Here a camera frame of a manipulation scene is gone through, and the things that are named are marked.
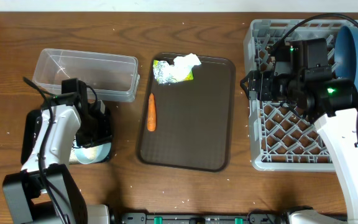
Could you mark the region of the orange carrot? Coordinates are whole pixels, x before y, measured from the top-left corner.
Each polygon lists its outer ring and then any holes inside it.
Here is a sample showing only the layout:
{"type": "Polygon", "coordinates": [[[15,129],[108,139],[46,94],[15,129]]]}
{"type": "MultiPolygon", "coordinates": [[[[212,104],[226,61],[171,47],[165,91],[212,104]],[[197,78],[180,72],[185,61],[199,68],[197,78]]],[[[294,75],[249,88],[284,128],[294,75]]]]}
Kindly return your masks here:
{"type": "Polygon", "coordinates": [[[151,93],[149,95],[148,101],[148,113],[147,113],[147,129],[150,132],[156,130],[157,127],[157,114],[156,114],[156,107],[155,107],[155,97],[154,94],[151,93]]]}

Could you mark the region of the foil wrapper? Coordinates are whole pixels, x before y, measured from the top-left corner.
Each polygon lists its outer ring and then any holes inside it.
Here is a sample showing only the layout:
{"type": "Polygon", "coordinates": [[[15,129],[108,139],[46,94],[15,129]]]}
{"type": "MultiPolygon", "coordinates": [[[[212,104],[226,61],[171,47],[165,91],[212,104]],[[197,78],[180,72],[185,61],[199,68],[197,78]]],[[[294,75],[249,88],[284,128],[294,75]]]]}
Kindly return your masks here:
{"type": "Polygon", "coordinates": [[[178,83],[193,80],[192,68],[184,63],[170,65],[167,61],[153,61],[154,78],[158,84],[178,83]]]}

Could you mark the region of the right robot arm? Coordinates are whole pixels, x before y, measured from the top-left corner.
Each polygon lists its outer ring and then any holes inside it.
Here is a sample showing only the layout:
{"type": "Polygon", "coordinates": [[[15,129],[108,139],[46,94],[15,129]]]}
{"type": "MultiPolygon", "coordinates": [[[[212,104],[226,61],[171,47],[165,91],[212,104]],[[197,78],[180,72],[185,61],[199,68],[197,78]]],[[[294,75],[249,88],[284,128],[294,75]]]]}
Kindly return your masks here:
{"type": "Polygon", "coordinates": [[[250,137],[264,148],[263,101],[278,101],[281,116],[306,119],[331,157],[347,207],[347,222],[358,223],[358,92],[353,81],[336,79],[323,38],[291,41],[275,53],[273,69],[252,70],[241,80],[250,102],[250,137]]]}

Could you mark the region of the small bowl with rice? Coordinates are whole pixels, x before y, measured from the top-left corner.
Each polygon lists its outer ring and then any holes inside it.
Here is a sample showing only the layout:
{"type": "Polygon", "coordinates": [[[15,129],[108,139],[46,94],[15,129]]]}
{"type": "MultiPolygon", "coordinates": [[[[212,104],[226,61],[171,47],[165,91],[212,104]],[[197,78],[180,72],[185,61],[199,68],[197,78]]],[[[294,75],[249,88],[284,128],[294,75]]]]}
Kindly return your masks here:
{"type": "Polygon", "coordinates": [[[111,143],[105,143],[95,147],[77,147],[73,148],[76,161],[80,164],[94,164],[106,161],[111,154],[111,143]]]}

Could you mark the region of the white napkin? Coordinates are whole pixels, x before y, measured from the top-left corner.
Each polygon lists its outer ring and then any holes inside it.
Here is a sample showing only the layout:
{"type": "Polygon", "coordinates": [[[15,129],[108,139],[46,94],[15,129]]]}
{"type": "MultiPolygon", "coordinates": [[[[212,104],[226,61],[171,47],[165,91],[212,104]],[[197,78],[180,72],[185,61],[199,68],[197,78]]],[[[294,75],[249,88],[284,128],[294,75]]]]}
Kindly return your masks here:
{"type": "Polygon", "coordinates": [[[194,66],[201,65],[201,61],[195,54],[177,56],[174,58],[173,63],[173,77],[177,80],[184,80],[194,66]]]}

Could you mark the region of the dark blue bowl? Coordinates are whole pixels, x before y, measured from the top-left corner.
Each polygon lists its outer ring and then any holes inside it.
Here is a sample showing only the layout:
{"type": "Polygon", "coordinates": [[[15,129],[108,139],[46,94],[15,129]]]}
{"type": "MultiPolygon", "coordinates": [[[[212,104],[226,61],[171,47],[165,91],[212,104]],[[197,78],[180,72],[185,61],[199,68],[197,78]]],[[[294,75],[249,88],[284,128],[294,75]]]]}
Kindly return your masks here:
{"type": "Polygon", "coordinates": [[[352,80],[358,90],[358,28],[340,29],[335,40],[334,61],[336,77],[352,80]]]}

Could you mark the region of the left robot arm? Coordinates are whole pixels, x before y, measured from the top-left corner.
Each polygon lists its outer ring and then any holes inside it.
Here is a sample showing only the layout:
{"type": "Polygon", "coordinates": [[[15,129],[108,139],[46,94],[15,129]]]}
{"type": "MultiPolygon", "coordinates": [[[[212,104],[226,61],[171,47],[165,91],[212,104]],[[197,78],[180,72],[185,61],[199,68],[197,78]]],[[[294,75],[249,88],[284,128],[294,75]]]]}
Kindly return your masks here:
{"type": "Polygon", "coordinates": [[[109,110],[77,93],[53,96],[35,120],[34,145],[2,190],[14,223],[110,223],[107,205],[86,204],[68,166],[105,161],[111,153],[109,110]]]}

